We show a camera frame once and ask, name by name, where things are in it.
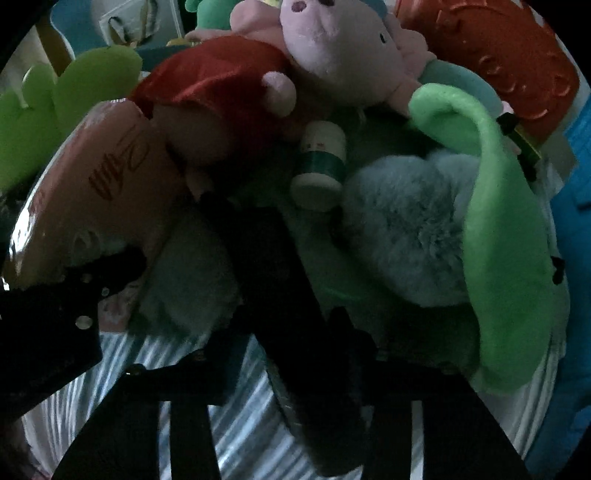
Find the blue fluffy plush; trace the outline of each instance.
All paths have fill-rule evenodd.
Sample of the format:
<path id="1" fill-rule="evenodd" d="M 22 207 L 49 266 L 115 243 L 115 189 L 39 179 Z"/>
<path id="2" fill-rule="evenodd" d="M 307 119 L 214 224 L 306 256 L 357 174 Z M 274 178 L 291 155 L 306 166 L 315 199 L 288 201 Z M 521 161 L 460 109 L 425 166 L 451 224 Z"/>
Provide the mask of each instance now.
<path id="1" fill-rule="evenodd" d="M 462 228 L 479 159 L 436 151 L 384 157 L 343 191 L 343 234 L 355 255 L 393 292 L 422 307 L 469 301 Z"/>

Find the screw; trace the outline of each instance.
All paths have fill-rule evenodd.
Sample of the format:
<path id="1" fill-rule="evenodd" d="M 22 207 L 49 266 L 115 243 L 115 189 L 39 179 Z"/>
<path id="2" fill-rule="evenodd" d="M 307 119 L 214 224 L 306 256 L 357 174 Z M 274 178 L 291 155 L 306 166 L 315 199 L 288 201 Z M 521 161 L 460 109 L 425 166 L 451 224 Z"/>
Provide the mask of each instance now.
<path id="1" fill-rule="evenodd" d="M 133 364 L 130 365 L 125 369 L 125 375 L 130 375 L 132 377 L 137 377 L 146 371 L 146 367 L 142 364 Z"/>
<path id="2" fill-rule="evenodd" d="M 90 327 L 92 327 L 92 323 L 93 320 L 86 315 L 81 315 L 76 319 L 76 326 L 80 330 L 88 330 Z"/>
<path id="3" fill-rule="evenodd" d="M 207 360 L 207 358 L 205 357 L 205 352 L 202 349 L 197 350 L 193 353 L 193 360 L 195 360 L 196 362 L 204 362 L 205 360 Z"/>

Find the fluffy fur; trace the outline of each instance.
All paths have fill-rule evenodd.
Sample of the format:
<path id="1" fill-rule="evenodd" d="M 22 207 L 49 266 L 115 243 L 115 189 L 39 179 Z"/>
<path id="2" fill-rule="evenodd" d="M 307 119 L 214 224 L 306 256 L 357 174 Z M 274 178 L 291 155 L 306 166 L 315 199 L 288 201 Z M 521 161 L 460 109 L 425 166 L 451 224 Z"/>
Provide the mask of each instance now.
<path id="1" fill-rule="evenodd" d="M 192 335 L 209 335 L 240 302 L 228 253 L 196 207 L 174 228 L 158 257 L 139 312 L 153 323 L 164 312 Z"/>
<path id="2" fill-rule="evenodd" d="M 462 227 L 479 160 L 384 157 L 345 184 L 343 233 L 393 292 L 422 307 L 468 302 Z"/>

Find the plush toy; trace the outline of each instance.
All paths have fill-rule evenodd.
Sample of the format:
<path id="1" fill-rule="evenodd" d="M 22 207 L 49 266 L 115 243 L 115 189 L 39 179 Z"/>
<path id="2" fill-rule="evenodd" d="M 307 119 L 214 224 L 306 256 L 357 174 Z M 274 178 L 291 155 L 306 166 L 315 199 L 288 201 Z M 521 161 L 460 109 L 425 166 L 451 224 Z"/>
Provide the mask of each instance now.
<path id="1" fill-rule="evenodd" d="M 386 103 L 408 116 L 418 77 L 434 55 L 422 35 L 384 20 L 361 0 L 287 0 L 280 21 L 307 83 L 338 105 Z"/>
<path id="2" fill-rule="evenodd" d="M 406 299 L 469 301 L 480 330 L 472 384 L 514 391 L 547 351 L 560 288 L 542 211 L 499 125 L 474 97 L 429 84 L 409 109 L 421 131 L 462 155 L 387 157 L 357 172 L 342 202 L 345 238 Z M 478 144 L 450 122 L 471 124 Z"/>
<path id="3" fill-rule="evenodd" d="M 0 193 L 42 168 L 97 103 L 125 97 L 138 83 L 142 60 L 131 48 L 96 48 L 55 78 L 49 65 L 33 66 L 16 92 L 0 96 Z"/>
<path id="4" fill-rule="evenodd" d="M 294 109 L 289 66 L 276 47 L 228 35 L 165 60 L 129 98 L 153 119 L 188 173 L 239 150 L 232 168 L 217 174 L 235 176 L 278 134 L 277 119 Z"/>
<path id="5" fill-rule="evenodd" d="M 230 30 L 230 13 L 238 1 L 187 0 L 185 10 L 197 14 L 197 28 Z"/>
<path id="6" fill-rule="evenodd" d="M 390 156 L 358 170 L 343 189 L 349 248 L 394 293 L 421 307 L 469 301 L 462 230 L 479 160 L 436 151 Z"/>

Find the blue fabric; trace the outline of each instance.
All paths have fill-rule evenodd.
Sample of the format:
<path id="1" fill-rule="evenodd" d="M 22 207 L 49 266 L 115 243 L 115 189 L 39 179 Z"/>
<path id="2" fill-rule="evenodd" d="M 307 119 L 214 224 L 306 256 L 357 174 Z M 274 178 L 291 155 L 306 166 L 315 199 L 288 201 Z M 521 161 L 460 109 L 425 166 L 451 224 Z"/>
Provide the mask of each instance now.
<path id="1" fill-rule="evenodd" d="M 591 424 L 591 99 L 567 131 L 579 166 L 552 200 L 558 248 L 566 263 L 571 312 L 566 356 L 526 464 L 535 479 L 554 478 Z"/>
<path id="2" fill-rule="evenodd" d="M 53 28 L 67 38 L 75 56 L 106 45 L 92 23 L 90 5 L 90 0 L 60 0 L 51 9 Z"/>

